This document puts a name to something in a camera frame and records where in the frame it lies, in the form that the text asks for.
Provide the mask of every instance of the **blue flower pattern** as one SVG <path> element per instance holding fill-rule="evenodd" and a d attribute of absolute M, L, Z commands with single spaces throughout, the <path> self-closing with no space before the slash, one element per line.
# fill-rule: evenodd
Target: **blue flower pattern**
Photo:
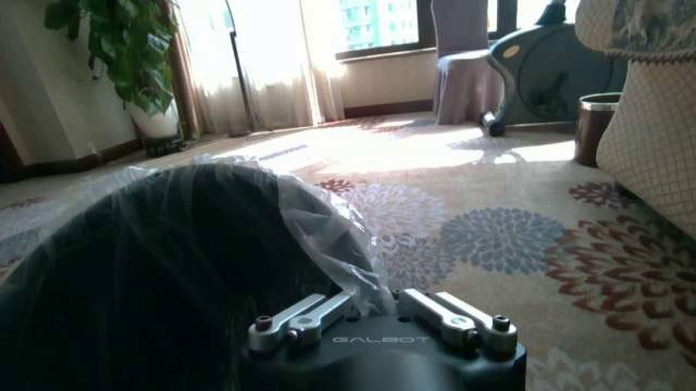
<path fill-rule="evenodd" d="M 521 209 L 478 209 L 442 226 L 442 248 L 453 258 L 487 271 L 544 272 L 545 249 L 564 235 L 564 225 Z"/>

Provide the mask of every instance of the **floor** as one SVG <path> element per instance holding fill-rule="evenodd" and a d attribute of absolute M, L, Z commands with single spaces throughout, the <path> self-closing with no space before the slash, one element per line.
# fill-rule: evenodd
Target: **floor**
<path fill-rule="evenodd" d="M 1 186 L 0 257 L 6 271 L 56 225 L 47 221 L 143 169 L 252 156 L 354 205 L 390 286 L 446 290 L 510 315 L 529 349 L 527 389 L 693 390 L 696 242 L 573 151 L 573 133 L 487 138 L 427 113 L 215 138 L 156 160 L 131 156 Z"/>

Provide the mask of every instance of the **white flower pot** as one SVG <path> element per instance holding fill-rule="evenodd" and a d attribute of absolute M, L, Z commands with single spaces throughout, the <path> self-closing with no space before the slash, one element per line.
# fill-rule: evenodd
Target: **white flower pot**
<path fill-rule="evenodd" d="M 157 113 L 153 116 L 148 116 L 147 112 L 132 103 L 128 103 L 125 107 L 147 138 L 171 138 L 177 135 L 179 113 L 173 101 L 167 112 L 164 114 Z"/>

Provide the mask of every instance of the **window sill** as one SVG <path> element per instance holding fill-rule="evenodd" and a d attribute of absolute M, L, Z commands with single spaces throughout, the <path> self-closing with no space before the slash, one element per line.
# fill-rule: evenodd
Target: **window sill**
<path fill-rule="evenodd" d="M 339 59 L 339 64 L 358 63 L 362 61 L 370 61 L 373 59 L 393 59 L 395 57 L 407 57 L 409 55 L 422 55 L 426 53 L 435 53 L 434 47 L 426 47 L 423 49 L 413 49 L 411 51 L 395 51 L 391 53 L 382 53 L 381 55 L 365 55 L 360 57 L 352 57 L 351 59 Z"/>

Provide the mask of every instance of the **gray chair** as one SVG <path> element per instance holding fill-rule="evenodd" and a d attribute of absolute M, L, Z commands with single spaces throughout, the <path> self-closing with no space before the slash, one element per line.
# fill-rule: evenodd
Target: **gray chair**
<path fill-rule="evenodd" d="M 433 0 L 437 34 L 438 124 L 478 121 L 503 95 L 502 79 L 487 62 L 489 0 Z"/>

